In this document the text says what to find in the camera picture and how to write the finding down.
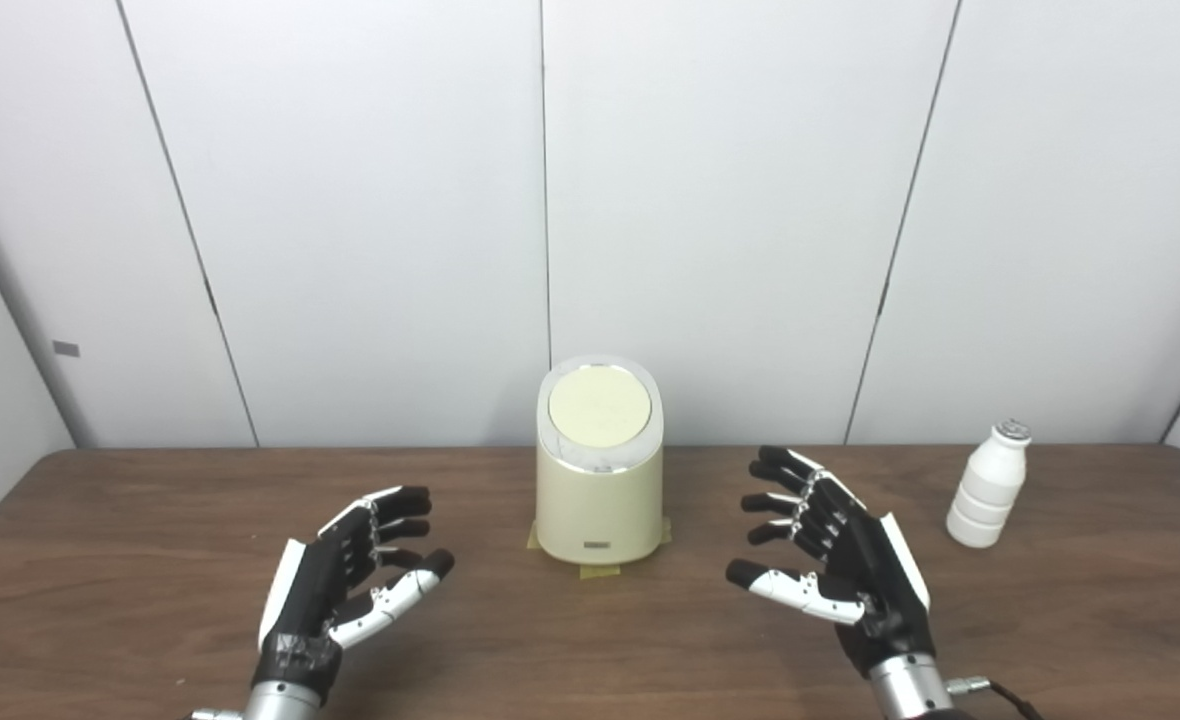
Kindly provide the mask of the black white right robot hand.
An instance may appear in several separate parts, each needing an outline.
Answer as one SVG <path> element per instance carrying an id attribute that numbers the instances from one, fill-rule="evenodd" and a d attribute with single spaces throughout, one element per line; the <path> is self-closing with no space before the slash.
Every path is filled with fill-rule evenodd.
<path id="1" fill-rule="evenodd" d="M 892 659 L 933 659 L 927 583 L 894 516 L 877 516 L 837 474 L 791 449 L 760 447 L 749 471 L 776 483 L 782 492 L 742 497 L 745 512 L 776 515 L 750 529 L 747 542 L 759 546 L 787 541 L 819 562 L 820 570 L 732 559 L 726 580 L 746 593 L 827 620 L 864 679 Z"/>

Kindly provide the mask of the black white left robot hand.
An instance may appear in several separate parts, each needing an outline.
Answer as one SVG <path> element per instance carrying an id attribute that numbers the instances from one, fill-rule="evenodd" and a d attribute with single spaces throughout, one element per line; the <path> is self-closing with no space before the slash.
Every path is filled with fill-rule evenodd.
<path id="1" fill-rule="evenodd" d="M 314 539 L 289 539 L 258 624 L 247 719 L 314 719 L 346 653 L 434 591 L 455 565 L 395 541 L 430 534 L 430 487 L 379 489 L 353 500 Z"/>

